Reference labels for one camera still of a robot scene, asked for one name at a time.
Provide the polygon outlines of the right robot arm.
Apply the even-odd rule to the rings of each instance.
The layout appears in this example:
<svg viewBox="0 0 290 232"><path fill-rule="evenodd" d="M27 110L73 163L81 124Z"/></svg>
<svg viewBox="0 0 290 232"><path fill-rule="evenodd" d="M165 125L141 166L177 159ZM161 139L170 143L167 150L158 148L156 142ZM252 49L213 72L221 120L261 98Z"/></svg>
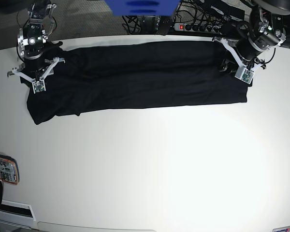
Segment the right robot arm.
<svg viewBox="0 0 290 232"><path fill-rule="evenodd" d="M28 8L29 18L19 29L16 52L22 63L7 76L17 75L31 83L33 93L46 91L45 80L54 74L57 64L65 62L64 58L53 57L48 59L46 53L60 47L62 42L47 45L47 40L57 27L53 11L57 4L49 0L37 0Z"/></svg>

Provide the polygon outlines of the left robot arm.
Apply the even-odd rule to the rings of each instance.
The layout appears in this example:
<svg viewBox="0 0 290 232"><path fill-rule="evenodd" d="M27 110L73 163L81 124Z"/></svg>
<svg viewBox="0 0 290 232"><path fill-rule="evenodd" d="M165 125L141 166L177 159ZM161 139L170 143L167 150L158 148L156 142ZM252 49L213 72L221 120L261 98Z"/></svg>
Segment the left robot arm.
<svg viewBox="0 0 290 232"><path fill-rule="evenodd" d="M250 84L256 70L266 69L267 62L258 56L282 46L290 49L290 0L246 0L251 13L249 21L237 22L235 28L241 39L232 46L226 38L213 38L226 49L221 72L233 73L235 78Z"/></svg>

